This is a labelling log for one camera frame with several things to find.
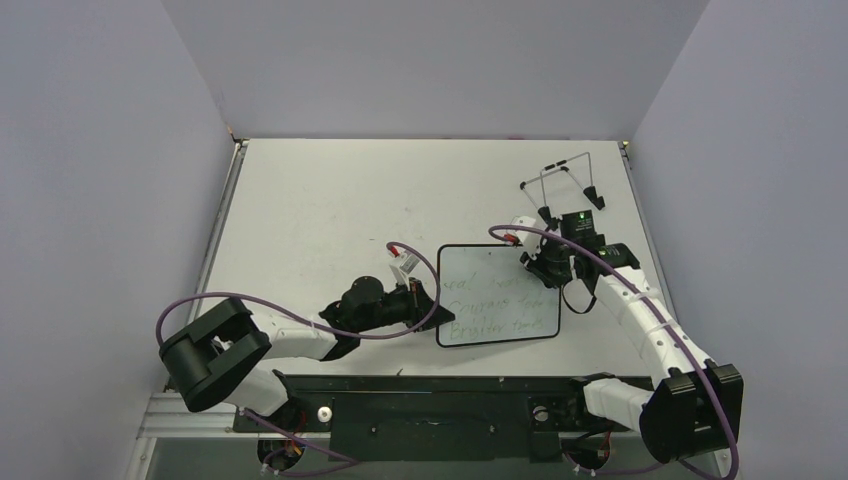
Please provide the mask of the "small black-framed whiteboard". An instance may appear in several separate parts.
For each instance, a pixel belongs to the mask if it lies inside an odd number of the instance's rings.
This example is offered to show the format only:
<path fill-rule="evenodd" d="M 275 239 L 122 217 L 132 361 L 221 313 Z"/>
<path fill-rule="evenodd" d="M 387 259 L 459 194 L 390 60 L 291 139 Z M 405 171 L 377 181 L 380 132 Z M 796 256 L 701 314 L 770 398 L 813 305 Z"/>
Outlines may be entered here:
<path fill-rule="evenodd" d="M 443 348 L 548 339 L 561 326 L 559 291 L 500 244 L 446 244 L 437 252 L 440 305 L 455 319 L 437 328 Z"/>

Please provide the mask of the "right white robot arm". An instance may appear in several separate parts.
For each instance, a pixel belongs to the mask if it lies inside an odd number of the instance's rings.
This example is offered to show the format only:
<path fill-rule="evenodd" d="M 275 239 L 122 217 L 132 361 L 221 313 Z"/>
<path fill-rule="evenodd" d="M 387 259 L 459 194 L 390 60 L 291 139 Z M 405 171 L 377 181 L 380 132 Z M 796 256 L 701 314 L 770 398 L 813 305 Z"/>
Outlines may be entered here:
<path fill-rule="evenodd" d="M 524 268 L 545 287 L 581 283 L 623 330 L 648 370 L 652 387 L 613 374 L 579 380 L 564 400 L 566 418 L 588 427 L 599 418 L 640 434 L 662 464 L 730 449 L 739 432 L 744 382 L 731 364 L 720 365 L 683 331 L 624 243 L 596 232 L 590 212 L 552 221 L 546 229 L 519 228 Z"/>

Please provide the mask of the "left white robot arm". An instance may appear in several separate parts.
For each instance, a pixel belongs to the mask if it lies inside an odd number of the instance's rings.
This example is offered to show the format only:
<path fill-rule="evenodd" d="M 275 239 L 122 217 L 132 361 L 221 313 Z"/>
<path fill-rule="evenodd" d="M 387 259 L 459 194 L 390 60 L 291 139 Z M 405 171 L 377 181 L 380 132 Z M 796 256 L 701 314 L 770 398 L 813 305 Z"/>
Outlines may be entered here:
<path fill-rule="evenodd" d="M 380 328 L 401 324 L 417 333 L 456 318 L 418 279 L 387 291 L 371 276 L 354 280 L 319 316 L 321 324 L 299 323 L 254 313 L 243 299 L 229 296 L 170 337 L 159 338 L 159 357 L 189 411 L 229 404 L 285 430 L 297 420 L 299 405 L 269 360 L 335 361 Z"/>

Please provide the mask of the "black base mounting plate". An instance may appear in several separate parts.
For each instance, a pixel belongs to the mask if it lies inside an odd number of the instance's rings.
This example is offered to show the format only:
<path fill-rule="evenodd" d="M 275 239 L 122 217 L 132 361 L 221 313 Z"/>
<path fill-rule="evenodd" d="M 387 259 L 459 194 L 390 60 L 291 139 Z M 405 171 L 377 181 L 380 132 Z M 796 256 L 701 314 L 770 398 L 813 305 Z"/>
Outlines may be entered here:
<path fill-rule="evenodd" d="M 573 377 L 289 375 L 294 403 L 270 423 L 325 436 L 362 463 L 554 462 L 561 443 L 622 426 L 588 413 Z"/>

